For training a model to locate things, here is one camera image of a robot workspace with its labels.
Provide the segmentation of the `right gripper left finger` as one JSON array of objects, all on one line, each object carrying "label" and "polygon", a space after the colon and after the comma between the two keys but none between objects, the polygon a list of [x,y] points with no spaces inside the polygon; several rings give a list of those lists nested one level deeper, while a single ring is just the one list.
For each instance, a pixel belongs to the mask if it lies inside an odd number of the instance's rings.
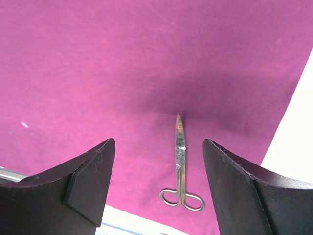
[{"label": "right gripper left finger", "polygon": [[108,139],[32,176],[2,168],[1,234],[95,234],[102,222],[114,156],[115,141]]}]

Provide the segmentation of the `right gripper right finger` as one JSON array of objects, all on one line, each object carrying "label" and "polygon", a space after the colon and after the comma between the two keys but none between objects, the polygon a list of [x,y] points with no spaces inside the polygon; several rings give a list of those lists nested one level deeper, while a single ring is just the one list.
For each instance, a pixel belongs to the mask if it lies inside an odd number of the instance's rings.
[{"label": "right gripper right finger", "polygon": [[212,140],[202,148],[220,234],[313,233],[311,183],[269,171]]}]

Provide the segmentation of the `steel scissors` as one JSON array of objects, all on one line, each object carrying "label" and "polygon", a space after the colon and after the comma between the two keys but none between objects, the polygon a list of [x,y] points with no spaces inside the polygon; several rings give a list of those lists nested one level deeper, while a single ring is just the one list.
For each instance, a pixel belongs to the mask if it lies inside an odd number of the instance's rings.
[{"label": "steel scissors", "polygon": [[[200,212],[204,209],[204,200],[195,194],[186,191],[186,139],[184,126],[180,114],[176,117],[175,126],[175,162],[176,162],[176,189],[165,188],[160,191],[160,199],[168,206],[178,207],[183,205],[186,209],[193,212]],[[168,201],[164,195],[171,193],[178,199],[177,202]],[[192,207],[187,204],[186,199],[193,198],[200,202],[199,207]]]}]

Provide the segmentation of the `purple cloth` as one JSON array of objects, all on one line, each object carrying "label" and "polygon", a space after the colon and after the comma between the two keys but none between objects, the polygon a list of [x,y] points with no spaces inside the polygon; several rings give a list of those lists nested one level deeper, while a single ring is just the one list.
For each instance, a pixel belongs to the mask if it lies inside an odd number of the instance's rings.
[{"label": "purple cloth", "polygon": [[[0,164],[33,175],[113,138],[108,205],[217,235],[203,141],[261,163],[312,47],[310,0],[3,0]],[[160,199],[177,114],[199,212]]]}]

